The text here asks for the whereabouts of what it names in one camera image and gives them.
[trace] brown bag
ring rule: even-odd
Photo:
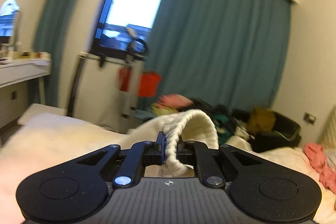
[[[276,118],[269,108],[255,107],[247,123],[247,132],[256,135],[258,132],[273,130]]]

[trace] pink cloth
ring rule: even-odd
[[[320,182],[323,186],[336,194],[336,172],[332,171],[328,166],[323,146],[309,143],[305,146],[304,153],[309,159],[311,167],[320,174]]]
[[[168,95],[161,96],[158,99],[157,103],[161,106],[178,109],[181,107],[192,105],[193,101],[179,94],[168,94]]]

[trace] crosshair logo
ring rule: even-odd
[[[174,182],[172,182],[171,180],[167,180],[167,181],[165,181],[165,184],[167,186],[172,186],[174,184]]]

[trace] screw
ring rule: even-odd
[[[218,184],[221,184],[222,182],[223,182],[223,179],[220,177],[212,176],[212,177],[207,178],[207,183],[211,185],[218,185]]]
[[[129,177],[116,177],[114,179],[114,182],[118,185],[127,185],[131,182],[132,180]]]

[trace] teal curtain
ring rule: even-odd
[[[68,23],[76,0],[47,0],[35,35],[33,50],[49,52],[52,58],[51,75],[45,77],[46,104],[58,104],[58,80],[63,44]],[[30,86],[31,97],[36,98],[36,85]]]
[[[290,0],[162,0],[145,68],[162,75],[157,95],[212,105],[270,106],[284,66]],[[145,99],[142,107],[156,98]]]

